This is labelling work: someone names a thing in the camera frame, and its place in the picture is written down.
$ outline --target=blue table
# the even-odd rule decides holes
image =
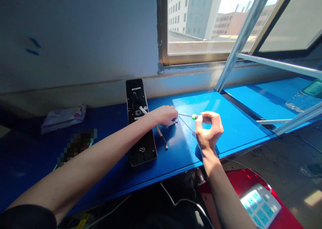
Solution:
[[[224,91],[247,106],[258,117],[266,120],[293,119],[299,113],[288,108],[285,103],[310,83],[312,80],[297,77],[225,88]],[[295,129],[311,122],[306,122]]]
[[[216,147],[219,157],[276,136],[213,90],[148,100],[149,110],[162,105],[174,105],[179,113],[187,115],[200,114],[206,110],[219,113],[225,129]],[[29,120],[21,125],[22,130],[33,132],[37,128],[39,131],[42,121],[43,118]],[[4,151],[4,162],[0,164],[0,168],[8,171],[8,175],[5,175],[5,186],[0,191],[2,195],[6,195],[2,197],[4,200],[1,210],[53,170],[57,157],[60,157],[60,153],[70,142],[71,135],[77,133],[78,129],[97,128],[97,139],[94,142],[98,142],[127,124],[126,104],[119,104],[88,109],[83,123],[43,136],[35,133],[24,135],[17,131],[9,133],[5,139],[0,140],[0,147]],[[178,119],[178,124],[171,127],[160,126],[160,130],[169,145],[167,151],[157,131],[153,129],[157,159],[131,167],[126,155],[77,203],[70,214],[202,165],[200,150],[194,137],[194,120],[182,117]]]

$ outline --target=screwdriver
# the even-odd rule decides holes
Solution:
[[[179,114],[179,115],[191,117],[193,120],[196,120],[199,117],[199,115],[196,115],[196,114],[193,114],[192,116],[185,115],[185,114]],[[210,116],[202,116],[202,122],[211,124],[211,117]]]

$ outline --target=black sleeve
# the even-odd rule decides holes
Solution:
[[[0,228],[6,229],[57,229],[54,214],[39,205],[19,205],[0,214]]]

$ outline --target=glass pane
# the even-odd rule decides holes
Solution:
[[[291,0],[259,51],[307,49],[321,35],[321,0]]]
[[[230,52],[254,0],[168,0],[168,54]],[[268,0],[249,51],[278,0]]]

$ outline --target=building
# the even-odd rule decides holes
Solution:
[[[248,15],[250,2],[248,3],[247,7],[243,7],[240,12],[237,11],[238,7],[239,6],[237,5],[236,10],[234,12],[218,14],[213,30],[212,39],[220,35],[239,35],[240,30],[242,29],[242,26],[244,25],[244,22]],[[264,7],[251,35],[257,36],[260,33],[274,7],[275,4]]]
[[[210,40],[221,0],[168,0],[170,31]]]

